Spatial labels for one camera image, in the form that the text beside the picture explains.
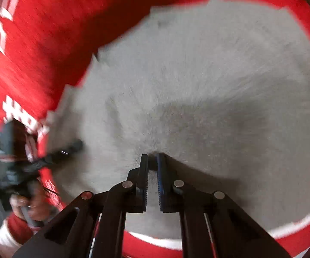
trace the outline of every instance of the gray fur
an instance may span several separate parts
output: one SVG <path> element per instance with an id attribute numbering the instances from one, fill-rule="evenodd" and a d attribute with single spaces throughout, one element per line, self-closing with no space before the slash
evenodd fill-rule
<path id="1" fill-rule="evenodd" d="M 99 51 L 72 106 L 80 121 L 67 115 L 53 141 L 79 127 L 87 146 L 55 175 L 65 199 L 108 190 L 142 153 L 164 152 L 184 181 L 225 191 L 267 230 L 310 212 L 310 42 L 285 9 L 157 10 Z M 180 238 L 154 178 L 127 229 Z"/>

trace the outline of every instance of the sweater sleeve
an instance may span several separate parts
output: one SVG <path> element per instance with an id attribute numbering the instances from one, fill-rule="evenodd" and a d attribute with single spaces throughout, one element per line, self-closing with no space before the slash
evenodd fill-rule
<path id="1" fill-rule="evenodd" d="M 32 235 L 27 222 L 12 213 L 0 228 L 0 256 L 11 258 Z"/>

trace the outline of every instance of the hand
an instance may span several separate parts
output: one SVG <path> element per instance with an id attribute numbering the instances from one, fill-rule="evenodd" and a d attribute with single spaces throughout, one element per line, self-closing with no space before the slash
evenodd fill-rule
<path id="1" fill-rule="evenodd" d="M 46 201 L 45 191 L 42 185 L 38 183 L 35 187 L 34 196 L 31 200 L 20 195 L 13 194 L 10 197 L 10 205 L 13 209 L 13 213 L 18 218 L 25 220 L 20 207 L 30 206 L 28 214 L 33 220 L 43 221 L 49 218 L 51 212 L 51 206 Z"/>

